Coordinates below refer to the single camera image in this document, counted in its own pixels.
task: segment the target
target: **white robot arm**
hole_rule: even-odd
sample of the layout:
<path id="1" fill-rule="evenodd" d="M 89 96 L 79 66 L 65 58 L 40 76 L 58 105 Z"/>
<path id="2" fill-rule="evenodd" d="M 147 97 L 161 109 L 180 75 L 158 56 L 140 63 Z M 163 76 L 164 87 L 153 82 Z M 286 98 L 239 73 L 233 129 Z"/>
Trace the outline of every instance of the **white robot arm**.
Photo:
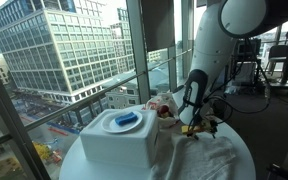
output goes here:
<path id="1" fill-rule="evenodd" d="M 286 0 L 212 1 L 198 27 L 189 77 L 173 94 L 181 121 L 198 125 L 209 111 L 203 100 L 230 60 L 237 38 L 264 33 L 287 20 Z"/>

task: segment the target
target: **floor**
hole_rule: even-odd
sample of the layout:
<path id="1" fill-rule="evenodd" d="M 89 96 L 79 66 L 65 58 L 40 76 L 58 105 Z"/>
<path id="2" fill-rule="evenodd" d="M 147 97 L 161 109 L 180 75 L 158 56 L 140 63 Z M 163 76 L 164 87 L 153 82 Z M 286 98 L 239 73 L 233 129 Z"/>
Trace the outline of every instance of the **floor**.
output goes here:
<path id="1" fill-rule="evenodd" d="M 265 106 L 261 93 L 227 95 L 227 101 L 244 111 Z M 257 179 L 266 179 L 266 167 L 270 163 L 282 165 L 288 152 L 288 90 L 272 90 L 272 100 L 265 111 L 257 114 L 234 112 L 228 124 L 250 149 Z"/>

